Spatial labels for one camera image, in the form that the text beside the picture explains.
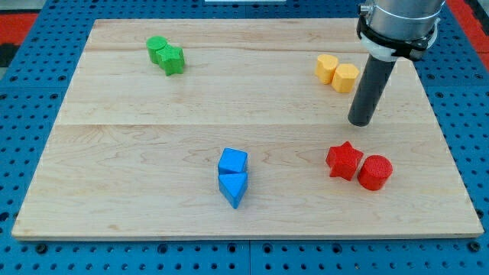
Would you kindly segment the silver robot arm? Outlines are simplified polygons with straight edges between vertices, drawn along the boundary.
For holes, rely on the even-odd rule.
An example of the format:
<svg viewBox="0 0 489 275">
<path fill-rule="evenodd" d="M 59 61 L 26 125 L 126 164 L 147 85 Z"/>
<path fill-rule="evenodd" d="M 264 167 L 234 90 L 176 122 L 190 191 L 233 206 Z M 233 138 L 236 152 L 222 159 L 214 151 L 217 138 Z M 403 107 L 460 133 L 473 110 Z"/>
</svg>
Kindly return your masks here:
<svg viewBox="0 0 489 275">
<path fill-rule="evenodd" d="M 394 40 L 417 40 L 433 28 L 445 0 L 367 0 L 359 15 L 375 33 Z"/>
</svg>

